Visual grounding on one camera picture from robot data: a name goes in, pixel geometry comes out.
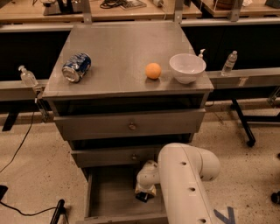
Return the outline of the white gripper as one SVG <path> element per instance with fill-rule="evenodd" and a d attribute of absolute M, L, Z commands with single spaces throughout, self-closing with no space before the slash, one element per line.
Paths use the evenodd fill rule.
<path fill-rule="evenodd" d="M 143 195 L 147 198 L 149 195 L 156 196 L 156 185 L 160 183 L 158 163 L 148 160 L 136 176 L 136 195 Z"/>

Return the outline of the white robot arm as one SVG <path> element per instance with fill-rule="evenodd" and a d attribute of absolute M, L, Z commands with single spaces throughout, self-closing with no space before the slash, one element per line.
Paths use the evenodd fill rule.
<path fill-rule="evenodd" d="M 169 224 L 218 224 L 203 183 L 216 179 L 220 169 L 210 150 L 169 143 L 137 174 L 135 194 L 145 201 L 160 185 Z"/>

